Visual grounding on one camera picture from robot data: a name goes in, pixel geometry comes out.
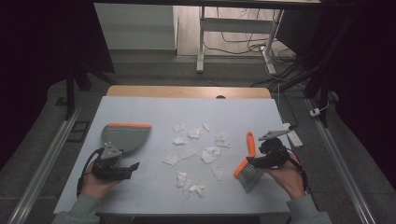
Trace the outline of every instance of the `human hand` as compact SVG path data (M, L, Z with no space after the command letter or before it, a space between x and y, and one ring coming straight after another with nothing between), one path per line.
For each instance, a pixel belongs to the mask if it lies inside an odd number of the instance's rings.
M293 153L290 153L290 157L299 163L297 157ZM303 178L291 162L286 161L280 168L265 168L263 170L273 177L276 183L284 189L292 199L305 196Z
M82 181L81 193L96 199L104 198L107 193L122 180L102 180L91 173L93 162L87 168Z

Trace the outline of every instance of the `table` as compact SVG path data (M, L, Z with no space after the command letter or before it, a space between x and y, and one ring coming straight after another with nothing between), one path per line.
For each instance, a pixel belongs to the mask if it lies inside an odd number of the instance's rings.
M214 98L219 94L227 99ZM104 125L112 121L148 122L152 124L152 129L147 143L133 154L124 155L120 161L120 166L140 161L139 169L130 180L123 181L105 197L98 213L123 216L257 216L288 212L286 201L289 196L269 175L264 174L249 192L245 192L233 177L233 171L248 153L247 131L257 135L257 146L259 135L269 129L283 128L275 101L269 97L267 89L111 87L99 105L55 213L67 211L73 205L77 179L85 160L100 147L100 133ZM174 133L171 127L178 121L192 126L207 122L211 129L204 132L201 139L189 139L190 143L185 147L176 147L172 145L172 140L179 133ZM213 177L211 164L205 164L200 159L201 153L175 166L162 162L166 155L183 148L194 147L200 152L204 146L213 146L214 137L223 131L232 137L232 143L212 162L224 169L220 181ZM290 146L286 136L281 136L281 140L285 146ZM176 187L177 171L188 173L194 183L204 185L205 196L190 195L186 198Z

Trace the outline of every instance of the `dark background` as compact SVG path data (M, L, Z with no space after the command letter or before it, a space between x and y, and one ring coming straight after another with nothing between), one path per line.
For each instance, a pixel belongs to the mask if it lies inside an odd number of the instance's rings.
M341 119L396 189L395 12L393 1L368 1L332 58L331 88Z
M114 69L93 3L1 1L0 18L3 167L40 114L52 84L84 63L104 72Z

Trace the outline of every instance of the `white paper piece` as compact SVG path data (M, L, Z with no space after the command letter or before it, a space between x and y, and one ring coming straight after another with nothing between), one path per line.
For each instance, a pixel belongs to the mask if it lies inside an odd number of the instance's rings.
M191 194L198 193L200 196L205 196L205 186L204 185L193 185L190 188L190 193Z
M211 155L213 155L216 151L217 147L206 147L205 150L210 153Z
M188 148L186 150L183 150L179 154L180 154L180 158L182 160L185 160L185 159L197 154L197 150L195 148Z
M181 173L180 171L177 171L177 183L176 187L179 189L184 187L184 184L186 183L187 180L187 173Z
M205 150L216 158L220 157L221 147L206 147Z
M207 123L203 123L202 126L205 128L207 132L210 132L210 126Z
M221 155L221 147L216 147L215 155L216 155L216 157L220 157L220 155Z
M189 142L184 137L177 137L174 139L174 144L177 146L187 145Z
M215 178L220 181L224 173L224 169L218 165L212 165L212 173Z
M175 133L178 133L178 132L186 130L187 125L183 122L178 122L178 123L172 125L172 128Z
M215 145L217 147L230 147L231 136L229 133L220 133L215 138Z
M190 196L190 188L192 186L192 180L187 179L186 183L183 186L183 195L186 196L186 198L189 198Z
M176 154L176 155L167 155L166 157L165 157L165 159L163 160L163 162L165 162L166 164L169 164L169 165L176 165L177 163L178 163L178 155Z
M205 163L210 163L212 161L214 161L216 159L216 157L212 156L210 153L208 153L206 150L202 151L201 154L201 159L205 162Z
M204 130L202 126L191 128L187 133L189 138L195 138L195 139L201 138L203 134L204 134Z

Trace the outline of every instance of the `metal frame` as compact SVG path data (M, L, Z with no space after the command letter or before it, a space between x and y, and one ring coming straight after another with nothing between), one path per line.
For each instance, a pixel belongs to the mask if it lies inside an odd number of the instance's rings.
M308 109L313 109L309 100L305 100ZM335 168L338 171L344 185L346 187L349 196L351 197L351 201L353 205L355 205L355 209L361 218L361 223L364 224L375 224L375 218L373 212L371 211L368 203L364 199L363 194L361 193L361 189L356 183L355 179L350 173L349 168L347 167L347 163L344 161L343 156L340 153L340 149L337 144L335 144L332 134L329 129L320 122L319 119L315 119L318 131L322 140L329 151L330 156L332 157L332 161L334 162Z
M280 10L273 21L206 18L205 7L200 7L200 35L197 56L197 73L204 72L205 32L229 32L269 35L268 42L262 51L262 56L264 57L265 65L267 66L270 75L275 75L276 70L271 61L269 52L274 41L282 13L283 10Z
M70 133L82 106L85 104L86 94L83 94L82 99L79 102L78 107L73 112L69 120L65 120L58 132L56 133L55 138L52 140L52 143L47 150L46 155L43 160L40 162L37 170L35 171L32 180L27 186L25 192L20 198L17 206L14 209L8 223L24 223L26 218L28 217L30 211L32 210L33 205L35 204L35 200L37 199L41 189L44 186L44 183L47 180L48 175L58 158L59 153L64 146L64 142L66 141L67 135Z
M326 10L335 8L333 1L282 1L282 0L93 0L93 3L140 4L163 6L193 7L249 7L290 10ZM337 4L338 8L351 7L353 4Z

